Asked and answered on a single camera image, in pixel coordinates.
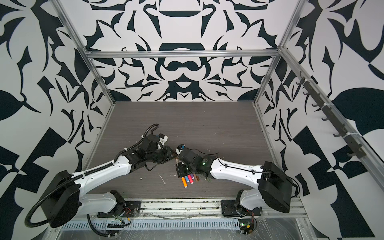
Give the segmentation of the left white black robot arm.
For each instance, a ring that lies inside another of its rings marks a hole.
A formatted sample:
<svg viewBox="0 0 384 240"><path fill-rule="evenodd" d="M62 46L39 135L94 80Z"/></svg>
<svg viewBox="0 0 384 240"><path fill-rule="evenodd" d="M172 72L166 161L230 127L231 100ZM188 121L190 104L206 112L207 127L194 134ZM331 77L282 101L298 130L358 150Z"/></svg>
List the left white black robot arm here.
<svg viewBox="0 0 384 240"><path fill-rule="evenodd" d="M168 137L149 135L130 148L118 152L115 158L94 168L69 174L58 173L43 196L33 205L25 218L25 226L37 228L49 224L57 228L74 217L96 212L120 215L125 201L117 191L91 195L93 189L121 176L146 167L147 163L165 164L177 157L166 145Z"/></svg>

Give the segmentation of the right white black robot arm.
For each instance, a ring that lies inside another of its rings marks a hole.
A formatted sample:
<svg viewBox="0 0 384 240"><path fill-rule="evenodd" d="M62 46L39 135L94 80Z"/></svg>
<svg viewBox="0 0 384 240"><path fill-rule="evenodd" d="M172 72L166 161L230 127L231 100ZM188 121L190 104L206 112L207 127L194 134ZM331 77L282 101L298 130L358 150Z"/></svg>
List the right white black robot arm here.
<svg viewBox="0 0 384 240"><path fill-rule="evenodd" d="M263 207L285 214L290 212L294 182L274 163L236 164L214 155L200 156L185 145L179 145L176 153L180 178L201 175L205 179L228 180L251 187L250 190L240 190L229 206L223 206L223 215L242 217Z"/></svg>

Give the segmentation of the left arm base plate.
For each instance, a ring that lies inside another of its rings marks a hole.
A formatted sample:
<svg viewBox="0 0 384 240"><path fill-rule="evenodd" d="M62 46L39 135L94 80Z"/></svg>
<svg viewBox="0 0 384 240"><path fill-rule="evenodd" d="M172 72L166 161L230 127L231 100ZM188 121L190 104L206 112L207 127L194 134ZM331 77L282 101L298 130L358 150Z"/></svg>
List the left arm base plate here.
<svg viewBox="0 0 384 240"><path fill-rule="evenodd" d="M135 214L139 214L141 211L141 201L125 201L118 202L114 208L108 213L98 213L98 218L112 218L112 217L122 217L129 218Z"/></svg>

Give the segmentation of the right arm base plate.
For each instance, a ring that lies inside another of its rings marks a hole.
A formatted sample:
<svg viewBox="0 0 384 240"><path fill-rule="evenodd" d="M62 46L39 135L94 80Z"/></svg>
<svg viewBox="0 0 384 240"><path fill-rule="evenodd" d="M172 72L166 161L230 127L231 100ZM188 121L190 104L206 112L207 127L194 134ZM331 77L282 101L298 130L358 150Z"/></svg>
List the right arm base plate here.
<svg viewBox="0 0 384 240"><path fill-rule="evenodd" d="M263 209L261 207L253 210L247 210L237 204L235 200L221 200L222 215L225 218L242 218L246 216L261 216Z"/></svg>

